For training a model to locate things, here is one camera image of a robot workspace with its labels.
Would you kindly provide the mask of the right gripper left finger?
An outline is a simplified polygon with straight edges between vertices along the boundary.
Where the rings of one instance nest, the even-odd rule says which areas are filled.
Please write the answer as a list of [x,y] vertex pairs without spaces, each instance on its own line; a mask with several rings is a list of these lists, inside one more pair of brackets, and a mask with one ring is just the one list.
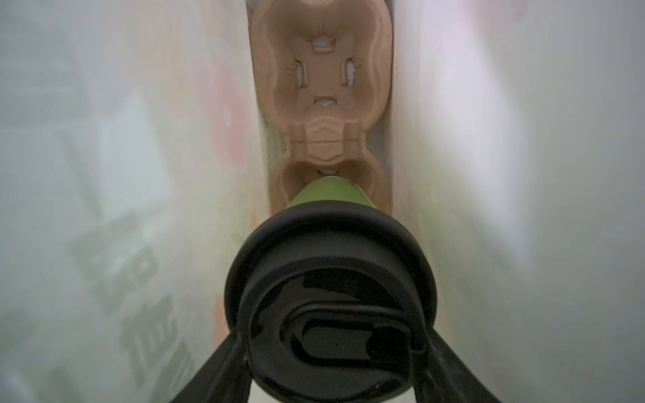
[[231,332],[172,403],[247,403],[252,374],[245,343]]

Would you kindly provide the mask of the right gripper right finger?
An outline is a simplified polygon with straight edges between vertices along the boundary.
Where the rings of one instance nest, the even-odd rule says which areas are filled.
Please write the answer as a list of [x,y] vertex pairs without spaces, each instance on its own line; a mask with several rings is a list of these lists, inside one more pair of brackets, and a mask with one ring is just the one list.
[[413,389],[416,402],[500,403],[433,329],[415,351]]

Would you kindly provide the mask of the brown pulp carrier single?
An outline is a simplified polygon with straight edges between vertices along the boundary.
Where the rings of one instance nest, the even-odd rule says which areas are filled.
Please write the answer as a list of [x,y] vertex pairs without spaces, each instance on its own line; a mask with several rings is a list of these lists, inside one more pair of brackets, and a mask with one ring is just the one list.
[[367,146],[391,90],[386,4],[261,1],[250,44],[260,110],[285,142],[270,177],[272,210],[313,181],[340,176],[388,211],[386,173]]

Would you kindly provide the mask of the white paper takeout bag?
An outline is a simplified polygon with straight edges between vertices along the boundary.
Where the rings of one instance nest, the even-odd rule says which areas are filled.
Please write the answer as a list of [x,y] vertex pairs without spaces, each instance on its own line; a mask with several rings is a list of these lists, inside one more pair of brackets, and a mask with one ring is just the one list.
[[[167,402],[270,216],[256,1],[1,4],[1,399]],[[390,1],[369,148],[505,402],[644,399],[644,4]]]

